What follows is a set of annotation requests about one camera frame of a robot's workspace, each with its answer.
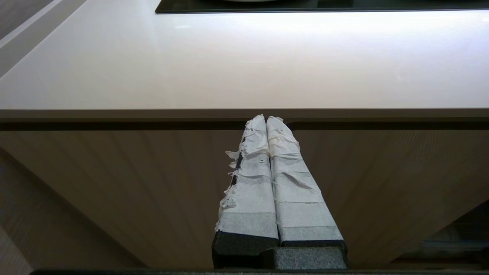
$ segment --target wooden cabinet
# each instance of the wooden cabinet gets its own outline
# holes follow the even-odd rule
[[[212,268],[241,131],[3,132],[0,146],[152,267]],[[489,131],[295,131],[353,267],[489,199]]]

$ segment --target white tape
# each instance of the white tape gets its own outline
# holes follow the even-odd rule
[[[267,136],[281,241],[342,240],[292,131],[271,116]]]
[[[235,161],[236,184],[225,191],[215,231],[278,239],[271,184],[267,126],[263,115],[248,121],[238,152],[226,151]]]

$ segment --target white countertop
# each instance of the white countertop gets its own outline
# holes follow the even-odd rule
[[[0,118],[488,113],[488,10],[156,15],[159,1],[85,2],[0,79]]]

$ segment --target black glass cooktop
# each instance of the black glass cooktop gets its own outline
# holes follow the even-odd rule
[[[156,13],[488,9],[489,0],[162,0]]]

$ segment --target black foam block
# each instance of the black foam block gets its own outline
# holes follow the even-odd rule
[[[217,231],[212,243],[214,268],[262,268],[260,254],[277,246],[275,238]]]

